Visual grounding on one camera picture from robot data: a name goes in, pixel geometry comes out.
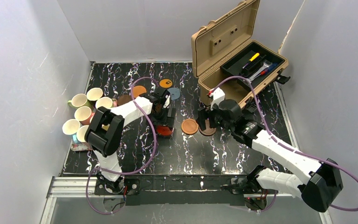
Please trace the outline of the dark walnut coaster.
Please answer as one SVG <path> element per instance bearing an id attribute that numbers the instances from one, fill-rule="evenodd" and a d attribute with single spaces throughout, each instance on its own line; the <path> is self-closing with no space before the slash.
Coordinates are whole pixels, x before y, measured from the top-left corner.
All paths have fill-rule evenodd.
<path id="1" fill-rule="evenodd" d="M 204 136 L 212 136 L 216 133 L 216 128 L 211 128 L 209 120 L 205 120 L 206 128 L 205 130 L 202 130 L 201 127 L 199 127 L 199 132 Z"/>

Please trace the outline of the light wooden coaster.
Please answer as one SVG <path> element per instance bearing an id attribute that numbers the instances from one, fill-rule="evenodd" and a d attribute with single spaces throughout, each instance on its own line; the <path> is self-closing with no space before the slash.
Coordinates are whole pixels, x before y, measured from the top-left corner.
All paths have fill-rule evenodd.
<path id="1" fill-rule="evenodd" d="M 183 133 L 193 135 L 198 132 L 199 125 L 194 119 L 185 119 L 181 123 L 181 130 Z"/>

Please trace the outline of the red coaster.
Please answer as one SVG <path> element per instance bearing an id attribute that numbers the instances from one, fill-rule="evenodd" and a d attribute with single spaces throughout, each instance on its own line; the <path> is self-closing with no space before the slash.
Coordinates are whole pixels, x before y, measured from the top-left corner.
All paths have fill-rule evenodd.
<path id="1" fill-rule="evenodd" d="M 171 136 L 173 133 L 173 129 L 167 126 L 157 126 L 156 128 L 157 134 L 159 136 Z"/>

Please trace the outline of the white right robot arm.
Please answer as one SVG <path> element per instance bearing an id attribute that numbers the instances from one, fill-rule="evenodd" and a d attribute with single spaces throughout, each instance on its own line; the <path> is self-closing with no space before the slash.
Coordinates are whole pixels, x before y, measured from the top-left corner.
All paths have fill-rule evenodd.
<path id="1" fill-rule="evenodd" d="M 318 212 L 326 212 L 343 189 L 340 171 L 333 160 L 318 161 L 300 155 L 296 148 L 269 134 L 252 114 L 243 112 L 232 99 L 200 108 L 196 121 L 201 130 L 207 127 L 228 130 L 237 142 L 271 157 L 291 172 L 258 166 L 247 176 L 246 188 L 291 194 Z"/>

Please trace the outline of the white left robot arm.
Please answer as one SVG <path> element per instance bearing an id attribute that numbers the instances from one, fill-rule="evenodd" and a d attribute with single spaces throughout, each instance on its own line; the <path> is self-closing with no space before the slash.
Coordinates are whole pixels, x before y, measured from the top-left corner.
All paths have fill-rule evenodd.
<path id="1" fill-rule="evenodd" d="M 133 121 L 145 117 L 153 137 L 157 137 L 159 126 L 173 128 L 176 109 L 171 107 L 171 94 L 162 87 L 151 93 L 143 93 L 130 102 L 112 108 L 97 108 L 85 133 L 85 140 L 91 146 L 99 161 L 100 170 L 96 176 L 103 187 L 112 193 L 124 190 L 124 175 L 118 161 L 123 129 Z"/>

